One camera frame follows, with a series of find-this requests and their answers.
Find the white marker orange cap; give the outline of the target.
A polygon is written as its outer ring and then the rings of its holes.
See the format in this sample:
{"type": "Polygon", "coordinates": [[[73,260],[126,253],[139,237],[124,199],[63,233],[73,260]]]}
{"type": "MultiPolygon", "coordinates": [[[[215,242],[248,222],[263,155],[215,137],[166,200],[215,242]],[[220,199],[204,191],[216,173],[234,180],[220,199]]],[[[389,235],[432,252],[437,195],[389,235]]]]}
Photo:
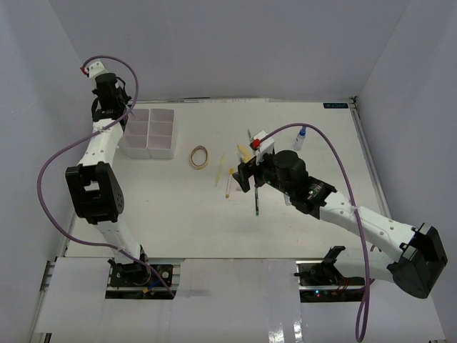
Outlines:
{"type": "Polygon", "coordinates": [[[233,168],[230,168],[229,169],[229,173],[228,173],[228,179],[227,179],[227,184],[226,184],[226,192],[225,192],[225,198],[228,199],[230,197],[230,193],[231,193],[231,182],[232,182],[232,179],[233,179],[233,173],[234,173],[234,169],[233,168]]]}

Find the thin yellow highlighter pen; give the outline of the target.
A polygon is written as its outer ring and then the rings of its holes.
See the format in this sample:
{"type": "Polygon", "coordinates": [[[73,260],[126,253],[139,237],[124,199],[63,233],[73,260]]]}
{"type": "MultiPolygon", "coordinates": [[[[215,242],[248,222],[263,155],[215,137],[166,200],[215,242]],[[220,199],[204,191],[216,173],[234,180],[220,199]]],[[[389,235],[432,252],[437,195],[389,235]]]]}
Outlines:
{"type": "Polygon", "coordinates": [[[217,187],[219,184],[219,181],[220,181],[220,178],[222,175],[222,171],[224,169],[225,159],[226,159],[226,156],[225,156],[225,153],[223,153],[221,156],[221,160],[219,162],[219,167],[218,167],[218,171],[217,171],[216,178],[215,178],[215,187],[217,187]]]}

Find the blue cap spray bottle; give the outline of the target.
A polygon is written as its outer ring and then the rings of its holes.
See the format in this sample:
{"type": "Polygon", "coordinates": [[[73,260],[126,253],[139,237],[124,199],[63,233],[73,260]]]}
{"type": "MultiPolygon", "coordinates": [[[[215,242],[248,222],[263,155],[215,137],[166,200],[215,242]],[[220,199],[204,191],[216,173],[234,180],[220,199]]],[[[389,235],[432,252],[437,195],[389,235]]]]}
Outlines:
{"type": "Polygon", "coordinates": [[[302,127],[300,129],[299,133],[297,133],[295,141],[293,143],[293,149],[295,151],[300,151],[302,149],[305,138],[306,138],[306,127],[302,127]]]}

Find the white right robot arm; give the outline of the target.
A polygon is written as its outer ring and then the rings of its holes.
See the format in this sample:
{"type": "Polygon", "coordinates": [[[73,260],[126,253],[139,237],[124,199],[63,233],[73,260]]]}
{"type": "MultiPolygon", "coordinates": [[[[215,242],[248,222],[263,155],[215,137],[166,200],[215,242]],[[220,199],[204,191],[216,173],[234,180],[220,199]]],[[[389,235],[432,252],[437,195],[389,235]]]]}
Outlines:
{"type": "Polygon", "coordinates": [[[303,214],[365,239],[376,250],[361,255],[344,246],[329,249],[320,263],[299,267],[302,286],[337,285],[353,277],[394,283],[405,293],[425,299],[448,263],[438,230],[427,223],[419,227],[396,222],[366,207],[355,207],[334,186],[308,174],[305,162],[294,151],[265,154],[238,165],[233,177],[243,192],[252,185],[268,185],[285,195],[303,214]]]}

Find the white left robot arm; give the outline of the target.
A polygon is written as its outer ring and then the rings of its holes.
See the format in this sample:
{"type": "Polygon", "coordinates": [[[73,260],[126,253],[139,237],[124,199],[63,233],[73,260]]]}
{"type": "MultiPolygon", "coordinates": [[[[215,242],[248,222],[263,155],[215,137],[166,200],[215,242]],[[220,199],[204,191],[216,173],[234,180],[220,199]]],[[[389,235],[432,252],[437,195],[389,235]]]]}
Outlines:
{"type": "Polygon", "coordinates": [[[124,135],[127,118],[121,116],[131,99],[124,83],[114,73],[94,77],[96,98],[92,105],[93,133],[76,166],[66,169],[65,178],[76,215],[102,234],[114,254],[112,263],[126,265],[126,276],[136,285],[151,276],[148,264],[137,259],[143,252],[126,225],[119,221],[125,201],[112,169],[114,155],[124,135]]]}

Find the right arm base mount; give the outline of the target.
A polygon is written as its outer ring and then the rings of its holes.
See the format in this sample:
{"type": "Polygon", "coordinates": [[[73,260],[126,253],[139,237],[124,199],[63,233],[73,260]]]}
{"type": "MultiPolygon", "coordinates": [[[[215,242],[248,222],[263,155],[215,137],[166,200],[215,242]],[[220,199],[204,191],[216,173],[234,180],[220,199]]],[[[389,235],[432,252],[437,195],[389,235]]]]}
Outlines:
{"type": "Polygon", "coordinates": [[[365,288],[364,269],[362,276],[341,273],[336,262],[343,261],[349,253],[344,246],[329,249],[323,259],[296,262],[294,276],[298,278],[301,303],[359,302],[365,288]]]}

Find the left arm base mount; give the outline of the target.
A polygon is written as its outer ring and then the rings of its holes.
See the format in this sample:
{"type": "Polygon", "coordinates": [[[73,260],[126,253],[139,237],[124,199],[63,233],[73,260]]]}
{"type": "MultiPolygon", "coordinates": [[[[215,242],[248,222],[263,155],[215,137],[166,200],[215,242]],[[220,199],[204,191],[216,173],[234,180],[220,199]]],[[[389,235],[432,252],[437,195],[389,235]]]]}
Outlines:
{"type": "Polygon", "coordinates": [[[111,263],[106,299],[171,300],[176,295],[172,264],[152,264],[163,282],[147,268],[137,264],[111,263]]]}

